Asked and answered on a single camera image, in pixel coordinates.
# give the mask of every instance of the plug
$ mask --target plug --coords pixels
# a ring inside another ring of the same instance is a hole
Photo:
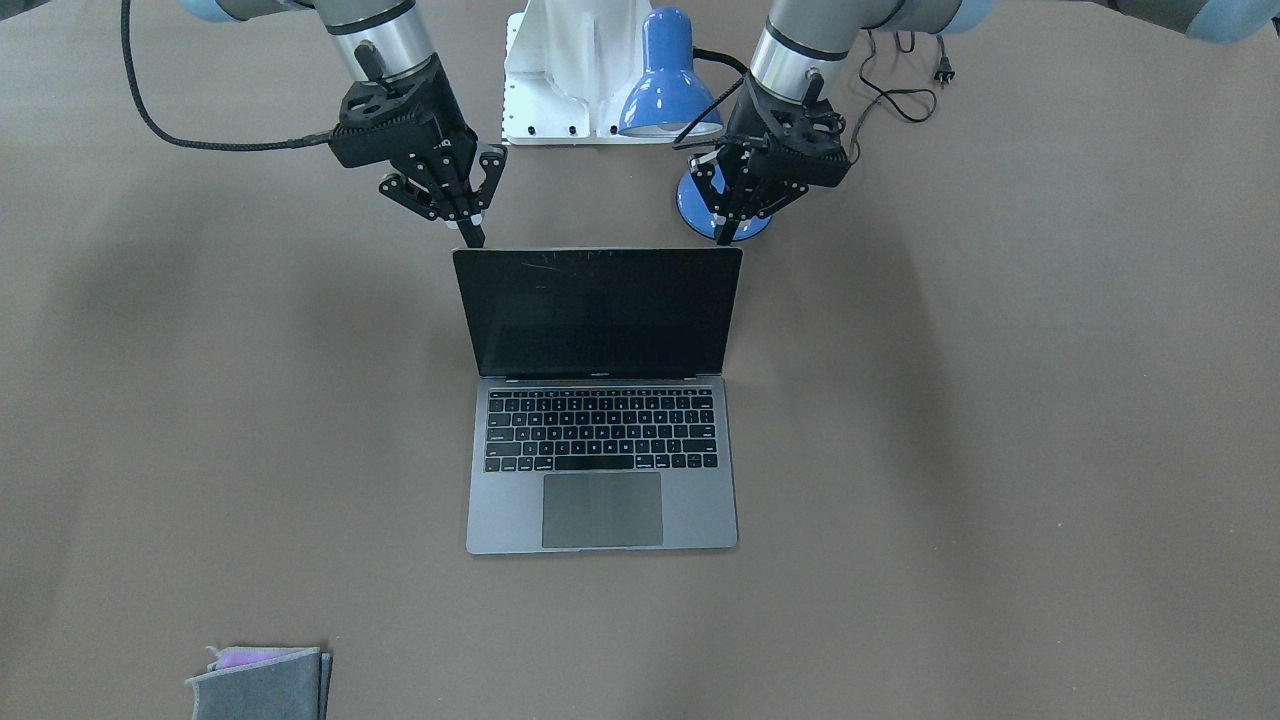
[[[933,79],[941,85],[947,85],[956,78],[956,72],[951,69],[951,59],[946,55],[938,60],[938,70],[933,73]]]

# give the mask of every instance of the folded cloth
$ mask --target folded cloth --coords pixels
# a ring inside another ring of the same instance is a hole
[[[332,656],[317,647],[228,647],[191,678],[192,720],[324,720]]]

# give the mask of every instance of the laptop body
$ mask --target laptop body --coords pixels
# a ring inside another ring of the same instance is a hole
[[[737,544],[741,250],[453,251],[480,383],[467,551]]]

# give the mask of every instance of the purple cloth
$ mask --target purple cloth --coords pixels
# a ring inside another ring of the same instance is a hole
[[[225,670],[264,660],[275,660],[298,650],[296,647],[228,647],[218,651],[218,660],[214,661],[212,670]]]

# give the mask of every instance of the black cable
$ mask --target black cable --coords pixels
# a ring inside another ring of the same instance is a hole
[[[694,59],[709,60],[712,63],[728,65],[733,68],[733,72],[736,72],[740,76],[745,76],[746,73],[750,72],[750,69],[746,67],[746,64],[742,63],[742,60],[739,60],[737,58],[724,53],[717,53],[714,50],[703,50],[701,47],[694,47]]]
[[[938,40],[938,69],[933,72],[933,81],[946,87],[956,78],[956,70],[951,67],[951,58],[947,58],[947,41],[941,35],[934,35]]]
[[[908,35],[911,37],[911,46],[904,50],[902,37],[899,35],[897,31],[893,31],[893,45],[897,46],[897,51],[904,55],[910,55],[911,53],[915,53],[915,33],[909,32]]]
[[[129,42],[129,9],[131,0],[120,0],[120,50],[124,53],[124,74],[129,81],[129,94],[133,96],[133,106],[138,109],[138,115],[142,117],[142,122],[151,128],[151,132],[172,145],[178,147],[191,147],[195,150],[221,150],[227,152],[257,152],[261,150],[292,150],[297,147],[311,147],[314,145],[324,145],[329,142],[333,137],[333,131],[326,131],[323,133],[308,135],[303,137],[294,137],[292,140],[283,140],[279,142],[204,142],[200,140],[183,140],[180,137],[174,137],[165,131],[160,129],[160,126],[151,119],[151,113],[147,113],[146,105],[142,102],[142,94],[138,91],[138,77],[133,69],[133,46]]]
[[[742,81],[745,81],[745,79],[746,79],[746,73],[742,73],[741,76],[739,76],[739,78],[736,81],[733,81],[733,85],[728,86],[728,90],[726,90],[724,92],[721,92],[719,97],[717,97],[716,100],[713,100],[712,104],[708,105],[707,109],[704,109],[701,113],[699,113],[698,117],[694,118],[694,120],[691,123],[689,123],[687,126],[685,126],[685,129],[680,131],[680,135],[676,136],[676,140],[671,141],[671,143],[675,146],[672,149],[673,150],[687,150],[690,147],[698,147],[698,146],[701,146],[701,145],[709,145],[710,142],[714,142],[714,141],[707,141],[707,142],[694,142],[691,145],[680,145],[681,142],[684,142],[684,140],[686,137],[689,137],[689,133],[694,132],[694,128],[698,127],[698,123],[703,122],[703,118],[705,118],[707,115],[709,115],[712,113],[712,110],[714,110],[717,106],[719,106],[719,104],[723,102],[726,99],[728,99],[730,95],[733,95],[733,92],[739,87],[742,87]]]
[[[849,142],[850,149],[858,150],[858,155],[854,158],[854,163],[856,163],[858,159],[863,156],[863,146],[858,142],[858,135],[861,132],[863,124],[867,122],[867,118],[872,114],[872,110],[874,110],[881,104],[882,100],[887,101],[890,106],[893,108],[893,111],[897,113],[897,115],[901,119],[913,124],[928,120],[929,118],[933,117],[933,111],[938,109],[938,96],[928,87],[902,87],[902,88],[884,90],[881,86],[876,85],[874,82],[867,79],[867,72],[865,72],[867,64],[876,58],[876,37],[872,36],[870,31],[867,31],[867,38],[870,41],[872,51],[869,55],[867,55],[867,59],[863,60],[863,64],[858,67],[858,79],[860,79],[863,85],[865,85],[867,87],[874,90],[876,96],[872,99],[870,102],[867,104],[867,108],[863,109],[863,113],[858,115],[858,122],[854,123],[852,133],[850,133],[850,142]],[[929,99],[933,100],[933,102],[931,102],[925,108],[923,115],[913,115],[906,110],[904,110],[902,106],[897,104],[897,101],[893,99],[893,96],[897,95],[901,96],[928,95]]]

